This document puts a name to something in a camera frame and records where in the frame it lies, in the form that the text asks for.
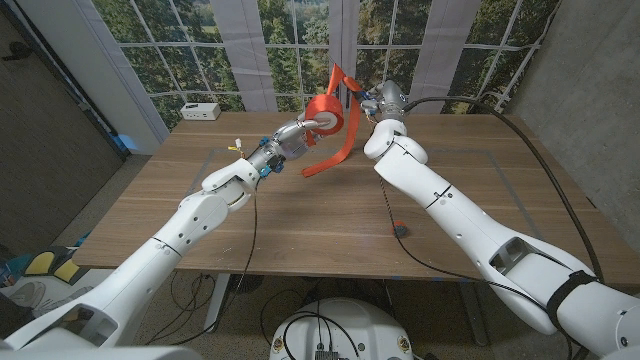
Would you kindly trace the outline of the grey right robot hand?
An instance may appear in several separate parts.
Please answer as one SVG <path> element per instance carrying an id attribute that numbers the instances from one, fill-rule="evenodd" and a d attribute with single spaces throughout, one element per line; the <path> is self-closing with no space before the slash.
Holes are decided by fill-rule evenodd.
<path id="1" fill-rule="evenodd" d="M 369 116 L 379 120 L 405 120 L 403 108 L 408 105 L 407 97 L 400 87 L 392 80 L 386 80 L 371 88 L 360 101 L 361 110 Z"/>

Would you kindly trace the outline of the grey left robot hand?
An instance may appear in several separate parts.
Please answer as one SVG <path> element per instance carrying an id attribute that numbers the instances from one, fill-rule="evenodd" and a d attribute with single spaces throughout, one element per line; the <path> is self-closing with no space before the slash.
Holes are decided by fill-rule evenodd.
<path id="1" fill-rule="evenodd" d="M 282 155 L 287 161 L 292 161 L 304 155 L 308 150 L 305 140 L 307 130 L 324 129 L 329 125 L 333 125 L 333 121 L 327 115 L 306 119 L 305 113 L 300 113 L 277 129 L 271 137 L 271 142 L 279 155 Z"/>

